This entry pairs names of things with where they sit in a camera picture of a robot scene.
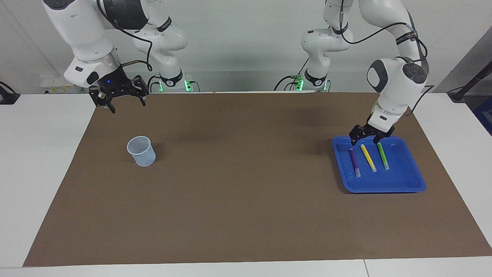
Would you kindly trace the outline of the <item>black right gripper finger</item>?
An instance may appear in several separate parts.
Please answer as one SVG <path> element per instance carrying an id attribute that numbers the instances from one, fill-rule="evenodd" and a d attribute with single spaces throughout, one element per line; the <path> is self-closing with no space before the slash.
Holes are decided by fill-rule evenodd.
<path id="1" fill-rule="evenodd" d="M 149 88 L 141 75 L 132 79 L 132 96 L 139 98 L 141 104 L 146 106 L 146 96 L 149 95 Z"/>
<path id="2" fill-rule="evenodd" d="M 90 86 L 89 87 L 89 95 L 93 103 L 97 107 L 104 107 L 109 109 L 113 114 L 115 114 L 115 108 L 112 105 L 113 97 L 111 95 L 107 96 L 100 87 L 98 86 Z"/>

